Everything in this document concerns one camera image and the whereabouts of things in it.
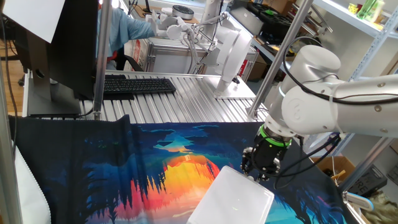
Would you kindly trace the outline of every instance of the metal pole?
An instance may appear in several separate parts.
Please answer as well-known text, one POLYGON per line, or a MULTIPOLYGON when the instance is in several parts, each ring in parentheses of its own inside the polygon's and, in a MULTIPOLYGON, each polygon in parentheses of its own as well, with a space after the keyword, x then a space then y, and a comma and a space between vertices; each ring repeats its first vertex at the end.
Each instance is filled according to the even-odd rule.
POLYGON ((394 138, 381 138, 366 155, 365 159, 355 167, 355 170, 349 175, 343 183, 338 186, 340 192, 347 191, 363 174, 369 169, 380 153, 391 145, 394 138))
POLYGON ((4 224, 21 224, 17 175, 8 122, 6 92, 0 63, 0 211, 4 224))
POLYGON ((99 27, 97 74, 93 102, 94 119, 101 119, 101 107, 104 94, 106 59, 108 58, 109 33, 111 32, 112 6, 111 0, 104 0, 101 9, 99 27))
POLYGON ((297 32, 299 31, 305 17, 307 16, 307 12, 311 7, 312 2, 313 0, 304 1, 303 5, 300 7, 300 9, 297 12, 297 15, 294 17, 292 25, 290 25, 289 31, 287 32, 285 39, 282 45, 280 46, 281 50, 278 51, 278 53, 276 54, 275 60, 271 64, 271 67, 267 72, 266 79, 261 84, 260 90, 256 95, 256 98, 254 99, 252 106, 250 108, 247 108, 248 115, 250 117, 255 118, 257 116, 257 110, 260 107, 260 104, 263 103, 264 100, 266 99, 266 96, 268 95, 271 89, 272 81, 274 80, 276 73, 278 72, 279 67, 284 59, 283 49, 285 49, 291 43, 291 41, 295 39, 297 32))

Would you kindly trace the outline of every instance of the slotted metal surface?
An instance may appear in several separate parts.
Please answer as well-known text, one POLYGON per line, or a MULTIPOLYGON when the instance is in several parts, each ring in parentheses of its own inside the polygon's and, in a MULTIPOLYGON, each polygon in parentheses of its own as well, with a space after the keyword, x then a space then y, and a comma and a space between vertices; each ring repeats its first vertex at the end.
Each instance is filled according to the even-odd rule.
MULTIPOLYGON (((177 91, 134 95, 134 100, 104 100, 101 110, 101 119, 104 121, 116 121, 128 114, 131 123, 252 122, 265 121, 268 115, 262 105, 259 119, 249 118, 246 108, 252 105, 252 100, 214 99, 201 80, 203 75, 116 71, 112 74, 125 75, 127 78, 169 78, 177 91)), ((81 102, 83 113, 92 107, 92 101, 81 102)), ((90 114, 83 119, 94 117, 90 114)))

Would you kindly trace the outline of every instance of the white shelf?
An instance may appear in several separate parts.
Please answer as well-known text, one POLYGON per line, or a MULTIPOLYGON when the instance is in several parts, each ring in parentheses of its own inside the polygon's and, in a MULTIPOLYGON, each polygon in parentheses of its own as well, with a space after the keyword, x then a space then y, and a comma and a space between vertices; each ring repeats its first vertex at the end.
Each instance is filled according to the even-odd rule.
MULTIPOLYGON (((332 13, 336 17, 339 17, 371 37, 376 37, 380 32, 372 23, 363 19, 358 19, 356 15, 350 13, 347 8, 335 3, 332 0, 314 0, 313 3, 324 8, 324 10, 332 13)), ((391 32, 389 37, 398 39, 398 33, 391 32)))

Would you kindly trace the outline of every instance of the keyboard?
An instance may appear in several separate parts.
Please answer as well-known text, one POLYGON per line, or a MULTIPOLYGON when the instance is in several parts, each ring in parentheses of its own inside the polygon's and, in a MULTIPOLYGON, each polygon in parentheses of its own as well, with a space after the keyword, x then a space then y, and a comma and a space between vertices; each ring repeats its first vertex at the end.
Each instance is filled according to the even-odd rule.
POLYGON ((104 94, 173 93, 175 87, 166 78, 123 79, 105 78, 104 94))

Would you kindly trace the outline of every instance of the cable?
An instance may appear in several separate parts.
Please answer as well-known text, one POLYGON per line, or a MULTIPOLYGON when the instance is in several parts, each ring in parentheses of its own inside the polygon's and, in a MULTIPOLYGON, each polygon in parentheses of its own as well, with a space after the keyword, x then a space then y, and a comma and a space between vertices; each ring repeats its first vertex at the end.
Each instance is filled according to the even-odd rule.
POLYGON ((136 4, 136 7, 140 8, 140 9, 144 12, 144 10, 141 8, 141 6, 139 6, 139 5, 136 4))
MULTIPOLYGON (((298 37, 296 39, 294 39, 285 49, 284 51, 284 59, 283 59, 283 65, 286 71, 286 74, 306 93, 312 94, 314 96, 317 96, 321 99, 327 100, 329 101, 331 96, 328 95, 324 95, 322 93, 317 93, 309 88, 307 88, 306 86, 304 86, 302 83, 300 83, 289 71, 289 69, 287 68, 287 64, 286 64, 286 54, 290 49, 290 46, 296 42, 297 40, 300 39, 310 39, 312 41, 315 41, 316 43, 320 44, 317 40, 311 38, 311 37, 298 37)), ((386 104, 386 103, 397 103, 398 102, 398 97, 395 98, 390 98, 390 99, 385 99, 385 100, 372 100, 372 101, 345 101, 345 100, 341 100, 339 98, 333 98, 333 102, 334 103, 340 103, 340 104, 344 104, 344 105, 358 105, 358 106, 364 106, 364 105, 380 105, 380 104, 386 104)))
POLYGON ((0 16, 1 16, 1 25, 2 25, 2 35, 3 35, 4 43, 6 46, 6 74, 7 74, 8 90, 10 91, 10 97, 11 97, 12 105, 14 107, 14 112, 15 112, 14 142, 12 144, 12 154, 15 154, 16 139, 17 139, 18 112, 17 112, 17 105, 15 102, 14 94, 12 94, 11 79, 10 79, 10 73, 9 73, 9 67, 8 67, 8 46, 7 46, 7 39, 6 39, 6 28, 4 26, 3 14, 1 13, 0 16))
POLYGON ((8 42, 10 43, 10 48, 11 48, 12 53, 13 53, 14 55, 18 56, 18 54, 15 53, 15 51, 12 49, 11 40, 8 40, 8 42))
POLYGON ((325 76, 325 77, 323 77, 323 78, 317 79, 317 80, 310 80, 310 81, 302 82, 302 84, 304 84, 304 83, 309 83, 309 82, 317 82, 317 81, 326 79, 326 78, 328 78, 328 77, 330 77, 330 76, 335 76, 335 77, 339 80, 339 77, 338 77, 336 74, 329 74, 329 75, 327 75, 327 76, 325 76))
MULTIPOLYGON (((300 140, 300 159, 301 159, 301 158, 303 157, 303 154, 304 154, 304 150, 303 150, 304 138, 301 137, 301 136, 299 136, 298 139, 300 140)), ((300 169, 301 169, 301 163, 298 164, 298 167, 297 167, 297 171, 296 171, 296 172, 298 172, 300 169)), ((277 177, 276 180, 275 180, 275 182, 274 182, 274 189, 275 189, 275 190, 279 190, 279 189, 286 188, 287 186, 289 186, 289 184, 290 184, 295 178, 296 178, 296 175, 294 175, 285 185, 283 185, 283 186, 281 186, 281 187, 278 187, 277 185, 278 185, 278 181, 279 181, 280 177, 277 177)))
MULTIPOLYGON (((257 146, 258 144, 260 144, 263 140, 265 140, 265 139, 267 139, 267 138, 270 138, 270 137, 267 136, 267 137, 265 137, 265 138, 262 138, 262 140, 259 141, 259 143, 255 144, 255 146, 257 146)), ((272 138, 273 138, 273 139, 276 139, 277 141, 280 141, 280 142, 283 142, 283 143, 284 143, 283 140, 281 141, 281 138, 279 138, 279 139, 278 139, 278 138, 275 138, 275 137, 272 137, 272 138)), ((268 173, 266 173, 266 172, 264 172, 264 171, 262 171, 261 169, 258 168, 257 164, 254 162, 254 159, 253 159, 253 157, 254 157, 254 151, 256 150, 255 147, 253 147, 253 151, 252 151, 252 153, 251 153, 251 157, 252 157, 252 158, 251 158, 251 160, 252 160, 251 162, 252 162, 252 165, 254 166, 254 168, 256 168, 261 174, 263 174, 263 175, 265 175, 265 176, 268 176, 268 177, 278 177, 278 176, 280 176, 280 177, 290 177, 290 176, 292 176, 292 175, 301 174, 302 172, 305 172, 305 171, 311 169, 312 167, 314 167, 315 165, 317 165, 319 162, 321 162, 322 159, 324 159, 324 158, 328 155, 328 153, 324 154, 316 163, 312 164, 311 166, 309 166, 309 167, 307 167, 307 168, 305 168, 305 169, 303 169, 303 170, 300 170, 300 171, 297 171, 297 172, 294 172, 294 173, 291 173, 291 174, 284 174, 284 173, 286 173, 289 169, 291 169, 292 167, 294 167, 295 165, 297 165, 299 162, 302 162, 302 161, 304 161, 305 159, 308 159, 309 157, 311 157, 311 156, 313 156, 314 154, 316 154, 316 153, 318 153, 319 151, 321 151, 323 148, 329 146, 331 143, 336 142, 336 143, 338 144, 338 143, 340 142, 340 140, 341 140, 341 138, 340 138, 339 135, 337 135, 337 136, 335 136, 335 137, 329 139, 329 141, 327 141, 326 143, 324 143, 323 145, 321 145, 318 149, 312 151, 312 152, 309 153, 307 156, 305 156, 305 157, 303 157, 303 158, 297 160, 296 162, 292 163, 292 164, 289 165, 286 169, 284 169, 280 174, 277 174, 277 175, 275 175, 275 174, 268 174, 268 173)), ((335 146, 332 147, 332 148, 330 149, 329 153, 332 152, 332 150, 337 146, 337 144, 335 144, 335 146)))
POLYGON ((356 96, 398 96, 398 94, 393 94, 393 93, 368 93, 368 94, 357 94, 357 95, 344 96, 344 97, 339 97, 339 98, 336 98, 336 99, 342 100, 342 99, 347 99, 347 98, 356 97, 356 96))
MULTIPOLYGON (((79 114, 79 115, 63 115, 63 118, 82 118, 84 116, 87 116, 89 114, 91 114, 93 112, 93 108, 91 110, 89 110, 87 113, 85 114, 79 114)), ((35 116, 35 115, 30 115, 30 118, 54 118, 54 116, 35 116)))
POLYGON ((217 24, 217 23, 223 21, 224 19, 226 19, 226 18, 228 18, 228 17, 229 17, 229 16, 224 17, 224 18, 222 18, 221 20, 218 19, 216 22, 212 22, 212 23, 209 23, 209 24, 202 24, 201 26, 214 25, 214 24, 217 24))
POLYGON ((283 175, 283 174, 286 173, 289 169, 291 169, 292 167, 296 166, 297 163, 300 163, 300 162, 301 162, 301 159, 299 160, 300 162, 297 161, 297 162, 291 164, 290 166, 288 166, 286 169, 284 169, 284 170, 276 177, 276 180, 275 180, 275 182, 274 182, 274 188, 275 188, 276 190, 280 189, 280 187, 277 188, 277 183, 278 183, 278 181, 280 180, 281 177, 288 177, 288 176, 291 176, 291 175, 292 175, 292 176, 293 176, 292 178, 294 178, 294 177, 296 177, 298 174, 301 174, 301 173, 303 173, 303 172, 305 172, 305 171, 311 169, 312 167, 315 167, 318 163, 320 163, 322 160, 324 160, 324 158, 326 158, 326 156, 328 156, 328 155, 335 149, 335 147, 338 145, 338 143, 340 142, 340 140, 341 140, 341 139, 340 139, 340 137, 339 137, 339 138, 336 140, 336 142, 333 144, 333 146, 332 146, 321 158, 319 158, 319 160, 317 160, 316 162, 314 162, 312 165, 308 166, 307 168, 305 168, 305 169, 303 169, 303 170, 297 171, 297 172, 295 172, 295 173, 293 173, 293 174, 283 175))
POLYGON ((310 153, 307 156, 305 156, 302 159, 299 159, 297 162, 289 165, 287 168, 285 168, 279 175, 281 177, 290 177, 293 175, 297 175, 297 174, 301 174, 309 169, 311 169, 312 167, 315 167, 318 163, 320 163, 324 158, 326 158, 326 156, 328 156, 334 149, 335 147, 338 145, 338 143, 341 141, 341 138, 339 137, 339 135, 337 135, 337 139, 334 139, 333 141, 330 142, 334 142, 332 147, 323 155, 321 156, 321 158, 319 158, 319 160, 317 160, 316 162, 314 162, 313 164, 311 164, 310 166, 308 166, 307 168, 304 168, 300 171, 291 173, 291 174, 285 174, 289 169, 291 169, 293 166, 295 166, 296 164, 298 164, 299 162, 302 162, 304 159, 308 159, 309 157, 313 156, 315 153, 310 153))

